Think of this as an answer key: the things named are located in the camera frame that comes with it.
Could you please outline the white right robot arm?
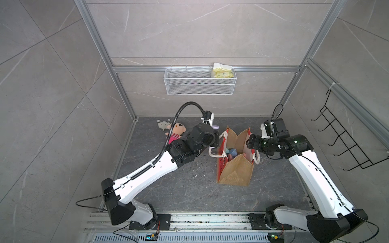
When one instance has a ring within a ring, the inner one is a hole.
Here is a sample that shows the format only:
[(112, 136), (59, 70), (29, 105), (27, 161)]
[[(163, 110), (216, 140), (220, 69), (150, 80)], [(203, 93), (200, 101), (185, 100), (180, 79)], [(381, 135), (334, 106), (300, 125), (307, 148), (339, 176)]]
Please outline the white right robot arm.
[(356, 209), (341, 194), (305, 136), (291, 136), (281, 118), (264, 122), (261, 132), (261, 135), (250, 135), (246, 140), (247, 147), (267, 156), (278, 153), (287, 159), (316, 204), (314, 210), (300, 210), (284, 204), (268, 207), (264, 215), (267, 228), (291, 225), (310, 232), (320, 243), (330, 243), (368, 221), (365, 211)]

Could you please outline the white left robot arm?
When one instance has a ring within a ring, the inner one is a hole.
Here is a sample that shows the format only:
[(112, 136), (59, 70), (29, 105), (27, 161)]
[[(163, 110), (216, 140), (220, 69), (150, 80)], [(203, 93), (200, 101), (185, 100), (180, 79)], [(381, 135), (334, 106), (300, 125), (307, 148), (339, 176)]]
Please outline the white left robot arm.
[(200, 123), (186, 137), (169, 142), (160, 155), (133, 173), (116, 180), (103, 180), (101, 187), (111, 224), (130, 221), (144, 229), (153, 227), (158, 215), (151, 204), (138, 202), (136, 196), (161, 177), (193, 162), (207, 148), (216, 148), (218, 129), (216, 125)]

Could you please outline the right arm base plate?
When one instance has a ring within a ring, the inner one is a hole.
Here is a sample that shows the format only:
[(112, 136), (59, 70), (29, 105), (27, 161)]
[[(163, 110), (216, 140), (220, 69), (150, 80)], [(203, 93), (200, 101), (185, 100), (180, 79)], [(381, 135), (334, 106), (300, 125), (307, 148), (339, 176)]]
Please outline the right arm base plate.
[(253, 230), (292, 230), (288, 224), (280, 224), (270, 213), (249, 213), (248, 220)]

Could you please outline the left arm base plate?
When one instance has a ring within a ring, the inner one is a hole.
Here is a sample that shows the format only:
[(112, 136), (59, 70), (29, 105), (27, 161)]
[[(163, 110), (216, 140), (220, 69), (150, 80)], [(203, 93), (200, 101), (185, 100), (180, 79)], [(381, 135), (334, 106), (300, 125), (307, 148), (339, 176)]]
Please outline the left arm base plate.
[(150, 222), (142, 225), (138, 222), (131, 221), (129, 230), (169, 230), (171, 224), (171, 214), (158, 214)]

